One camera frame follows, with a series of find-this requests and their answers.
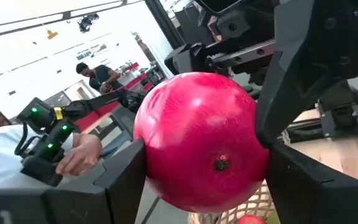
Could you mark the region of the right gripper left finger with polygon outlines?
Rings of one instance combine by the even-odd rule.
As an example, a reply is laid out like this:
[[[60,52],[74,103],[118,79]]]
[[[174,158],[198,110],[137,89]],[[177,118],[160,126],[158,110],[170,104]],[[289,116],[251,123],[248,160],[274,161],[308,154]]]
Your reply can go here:
[[[145,144],[138,139],[79,177],[48,190],[48,224],[134,224],[144,189],[145,159]]]

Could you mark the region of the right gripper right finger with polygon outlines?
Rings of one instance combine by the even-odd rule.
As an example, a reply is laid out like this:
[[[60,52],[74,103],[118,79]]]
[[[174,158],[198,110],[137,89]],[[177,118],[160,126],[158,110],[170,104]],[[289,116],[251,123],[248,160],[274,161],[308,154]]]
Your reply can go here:
[[[358,179],[287,145],[270,148],[267,184],[281,224],[358,224]]]

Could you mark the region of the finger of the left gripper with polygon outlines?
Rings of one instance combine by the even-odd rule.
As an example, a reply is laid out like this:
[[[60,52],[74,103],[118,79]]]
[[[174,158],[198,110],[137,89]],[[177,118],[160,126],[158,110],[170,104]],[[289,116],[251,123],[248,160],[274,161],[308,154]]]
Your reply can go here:
[[[204,44],[185,44],[171,52],[164,60],[164,64],[174,75],[188,72],[212,72],[212,68],[207,64],[208,56]]]
[[[257,102],[264,146],[329,89],[358,76],[353,0],[289,0],[275,13],[275,51]]]

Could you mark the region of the red apple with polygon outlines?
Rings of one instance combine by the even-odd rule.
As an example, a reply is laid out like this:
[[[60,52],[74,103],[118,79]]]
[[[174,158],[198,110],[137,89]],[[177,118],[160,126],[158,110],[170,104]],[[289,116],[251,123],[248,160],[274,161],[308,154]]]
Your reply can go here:
[[[244,215],[238,219],[237,224],[266,224],[266,222],[257,215]]]
[[[223,212],[248,200],[269,163],[255,135],[256,106],[238,83],[215,73],[183,73],[158,84],[134,123],[150,187],[188,212]]]

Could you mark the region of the person's hand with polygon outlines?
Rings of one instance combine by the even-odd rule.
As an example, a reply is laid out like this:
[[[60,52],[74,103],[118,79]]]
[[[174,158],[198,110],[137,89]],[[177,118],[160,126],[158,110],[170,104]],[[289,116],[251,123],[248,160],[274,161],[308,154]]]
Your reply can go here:
[[[57,164],[55,171],[62,175],[78,176],[98,163],[102,151],[103,147],[97,136],[75,133],[72,148]]]

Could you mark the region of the black ceiling light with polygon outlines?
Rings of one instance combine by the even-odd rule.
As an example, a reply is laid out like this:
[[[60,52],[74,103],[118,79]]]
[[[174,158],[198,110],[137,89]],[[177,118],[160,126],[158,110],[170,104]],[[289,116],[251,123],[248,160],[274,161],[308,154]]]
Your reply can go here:
[[[93,25],[94,21],[97,21],[98,19],[99,16],[96,13],[84,16],[80,21],[77,22],[80,32],[89,32],[90,27]]]

